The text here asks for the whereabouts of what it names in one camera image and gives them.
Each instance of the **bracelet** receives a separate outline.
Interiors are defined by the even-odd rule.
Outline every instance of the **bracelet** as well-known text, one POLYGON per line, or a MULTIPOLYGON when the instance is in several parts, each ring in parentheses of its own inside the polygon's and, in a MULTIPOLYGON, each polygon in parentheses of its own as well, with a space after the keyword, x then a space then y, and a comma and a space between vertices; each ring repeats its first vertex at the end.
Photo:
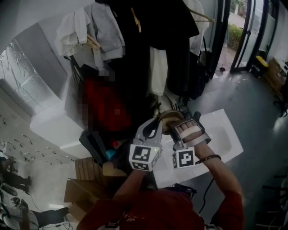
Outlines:
POLYGON ((201 164, 201 163, 203 163, 204 161, 207 161, 207 160, 209 160, 209 159, 211 159, 211 158, 219 158, 219 159, 221 160, 221 157, 220 157, 219 155, 210 155, 210 156, 208 156, 208 157, 205 157, 205 158, 197 161, 195 164, 201 164))

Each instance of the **black trousers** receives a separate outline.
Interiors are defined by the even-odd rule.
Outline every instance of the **black trousers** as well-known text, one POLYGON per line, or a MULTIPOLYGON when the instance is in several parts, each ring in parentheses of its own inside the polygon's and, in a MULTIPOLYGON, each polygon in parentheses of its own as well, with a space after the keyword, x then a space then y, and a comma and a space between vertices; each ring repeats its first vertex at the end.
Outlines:
POLYGON ((2 176, 5 183, 16 189, 21 189, 24 192, 28 192, 28 186, 31 185, 29 179, 25 179, 10 172, 2 172, 2 176))
POLYGON ((63 222, 65 221, 64 217, 69 213, 68 208, 61 208, 58 210, 49 210, 44 212, 32 212, 36 216, 39 228, 63 222))

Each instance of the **white sink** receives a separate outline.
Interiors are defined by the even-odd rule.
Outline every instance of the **white sink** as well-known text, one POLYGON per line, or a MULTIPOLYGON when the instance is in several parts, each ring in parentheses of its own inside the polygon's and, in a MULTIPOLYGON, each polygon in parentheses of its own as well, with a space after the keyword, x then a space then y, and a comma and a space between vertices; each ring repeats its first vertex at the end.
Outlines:
MULTIPOLYGON (((224 163, 243 152, 241 143, 224 109, 202 115, 200 122, 212 139, 208 145, 216 154, 221 156, 224 163)), ((204 164, 174 169, 172 164, 174 142, 171 136, 162 135, 161 144, 163 146, 161 158, 153 168, 158 188, 181 183, 208 172, 204 164)))

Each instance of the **green bush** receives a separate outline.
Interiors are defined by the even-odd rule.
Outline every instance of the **green bush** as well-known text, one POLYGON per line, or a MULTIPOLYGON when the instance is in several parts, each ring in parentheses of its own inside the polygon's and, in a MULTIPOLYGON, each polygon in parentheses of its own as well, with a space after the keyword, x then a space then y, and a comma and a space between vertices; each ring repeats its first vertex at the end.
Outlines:
POLYGON ((234 50, 238 49, 242 32, 243 32, 242 28, 232 25, 230 23, 228 24, 228 34, 229 34, 228 47, 234 50))

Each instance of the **red t-shirt sleeve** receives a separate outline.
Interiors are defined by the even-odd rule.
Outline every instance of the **red t-shirt sleeve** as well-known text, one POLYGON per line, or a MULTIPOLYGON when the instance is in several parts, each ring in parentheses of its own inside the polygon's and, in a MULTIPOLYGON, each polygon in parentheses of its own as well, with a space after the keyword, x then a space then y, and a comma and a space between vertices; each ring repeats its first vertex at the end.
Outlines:
POLYGON ((113 200, 99 200, 77 226, 77 230, 95 230, 108 223, 116 223, 123 215, 121 205, 113 200))
POLYGON ((226 194, 211 223, 223 230, 242 230, 243 220, 242 197, 238 193, 231 192, 226 194))

